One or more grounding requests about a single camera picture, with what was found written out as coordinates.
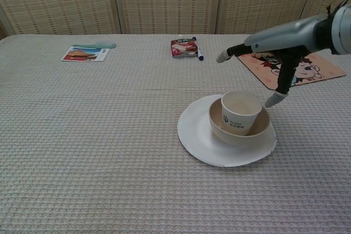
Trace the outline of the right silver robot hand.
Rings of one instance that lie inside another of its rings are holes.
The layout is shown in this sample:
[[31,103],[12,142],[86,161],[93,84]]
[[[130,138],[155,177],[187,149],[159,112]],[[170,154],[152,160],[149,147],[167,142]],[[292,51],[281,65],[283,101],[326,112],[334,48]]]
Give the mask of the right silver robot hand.
[[216,61],[225,62],[231,57],[249,53],[271,53],[281,60],[278,87],[266,101],[272,107],[287,97],[296,68],[307,55],[333,47],[328,19],[319,16],[290,22],[255,33],[242,44],[221,52]]

